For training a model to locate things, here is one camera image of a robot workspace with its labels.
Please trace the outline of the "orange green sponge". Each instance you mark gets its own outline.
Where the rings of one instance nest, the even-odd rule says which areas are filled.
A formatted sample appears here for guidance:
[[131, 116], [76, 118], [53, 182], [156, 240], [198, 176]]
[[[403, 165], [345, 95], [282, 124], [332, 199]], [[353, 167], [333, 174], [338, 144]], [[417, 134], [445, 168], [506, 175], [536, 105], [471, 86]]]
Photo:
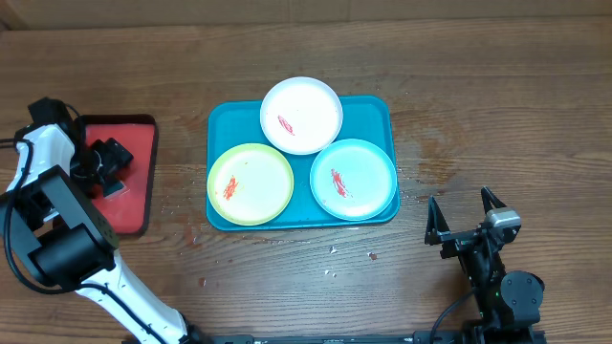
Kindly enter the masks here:
[[102, 195], [104, 198], [113, 197], [120, 194], [125, 188], [125, 183], [122, 180], [112, 180], [102, 186]]

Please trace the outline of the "yellow-green plate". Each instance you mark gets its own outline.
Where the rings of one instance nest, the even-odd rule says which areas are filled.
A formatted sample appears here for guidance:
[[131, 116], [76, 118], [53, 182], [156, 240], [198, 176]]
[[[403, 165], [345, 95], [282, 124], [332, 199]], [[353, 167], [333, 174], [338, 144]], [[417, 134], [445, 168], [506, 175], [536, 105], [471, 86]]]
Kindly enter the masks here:
[[258, 226], [277, 217], [293, 196], [292, 167], [276, 149], [244, 143], [224, 152], [208, 172], [212, 208], [226, 221]]

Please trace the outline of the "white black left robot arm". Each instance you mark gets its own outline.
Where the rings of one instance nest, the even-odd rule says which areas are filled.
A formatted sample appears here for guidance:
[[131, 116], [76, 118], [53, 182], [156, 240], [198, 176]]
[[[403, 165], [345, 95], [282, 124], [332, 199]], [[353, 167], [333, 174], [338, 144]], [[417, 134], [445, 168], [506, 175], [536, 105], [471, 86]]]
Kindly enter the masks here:
[[159, 131], [149, 115], [81, 115], [43, 97], [32, 123], [2, 140], [19, 155], [1, 196], [1, 239], [16, 279], [40, 294], [75, 292], [105, 309], [139, 343], [209, 343], [123, 261], [111, 223], [96, 208], [134, 186], [138, 231], [148, 225]]

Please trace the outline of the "white plate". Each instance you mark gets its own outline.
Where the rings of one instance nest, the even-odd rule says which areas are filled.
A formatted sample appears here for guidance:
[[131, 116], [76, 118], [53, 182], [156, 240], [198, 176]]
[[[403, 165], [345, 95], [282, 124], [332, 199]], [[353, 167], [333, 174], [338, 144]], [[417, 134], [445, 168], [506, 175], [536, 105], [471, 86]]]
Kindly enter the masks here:
[[292, 155], [321, 151], [337, 138], [342, 122], [342, 105], [335, 91], [307, 76], [277, 83], [260, 107], [260, 125], [266, 139]]

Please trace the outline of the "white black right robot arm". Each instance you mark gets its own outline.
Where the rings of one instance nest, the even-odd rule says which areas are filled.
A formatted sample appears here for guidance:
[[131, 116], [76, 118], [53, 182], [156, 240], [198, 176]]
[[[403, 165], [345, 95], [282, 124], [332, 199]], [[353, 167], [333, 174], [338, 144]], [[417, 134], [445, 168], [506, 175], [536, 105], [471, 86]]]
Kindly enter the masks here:
[[[540, 321], [545, 284], [522, 270], [507, 272], [502, 248], [516, 238], [521, 218], [486, 186], [480, 190], [485, 217], [472, 230], [453, 233], [434, 197], [428, 199], [425, 243], [441, 247], [443, 259], [456, 258], [470, 282], [470, 291], [448, 306], [436, 319], [428, 343], [544, 343]], [[467, 320], [453, 332], [439, 330], [443, 320], [473, 298], [480, 317]]]

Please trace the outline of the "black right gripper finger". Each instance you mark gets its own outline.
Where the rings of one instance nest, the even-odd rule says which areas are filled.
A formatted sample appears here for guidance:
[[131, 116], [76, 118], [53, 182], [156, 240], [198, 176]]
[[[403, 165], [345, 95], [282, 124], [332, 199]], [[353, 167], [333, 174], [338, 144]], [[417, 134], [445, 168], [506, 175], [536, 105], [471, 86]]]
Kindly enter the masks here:
[[440, 245], [443, 242], [442, 237], [446, 235], [450, 235], [446, 219], [435, 198], [430, 196], [427, 204], [425, 244]]
[[487, 186], [483, 186], [480, 193], [485, 213], [488, 213], [493, 209], [503, 208], [506, 206]]

